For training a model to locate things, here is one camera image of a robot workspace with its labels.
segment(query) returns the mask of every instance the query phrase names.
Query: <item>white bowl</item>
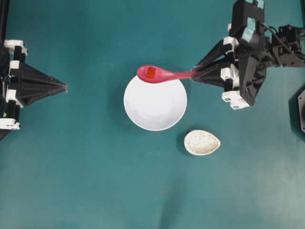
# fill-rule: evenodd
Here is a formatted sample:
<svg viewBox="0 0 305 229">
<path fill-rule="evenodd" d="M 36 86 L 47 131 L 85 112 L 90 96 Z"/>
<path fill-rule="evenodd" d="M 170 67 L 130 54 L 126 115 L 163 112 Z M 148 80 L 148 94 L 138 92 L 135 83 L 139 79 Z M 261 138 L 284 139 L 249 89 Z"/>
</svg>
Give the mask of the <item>white bowl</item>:
<svg viewBox="0 0 305 229">
<path fill-rule="evenodd" d="M 124 94 L 125 111 L 139 127 L 161 131 L 174 126 L 183 117 L 187 95 L 180 80 L 146 83 L 135 76 Z"/>
<path fill-rule="evenodd" d="M 193 130 L 184 139 L 186 150 L 196 156 L 205 156 L 215 152 L 221 143 L 220 140 L 204 130 Z"/>
</svg>

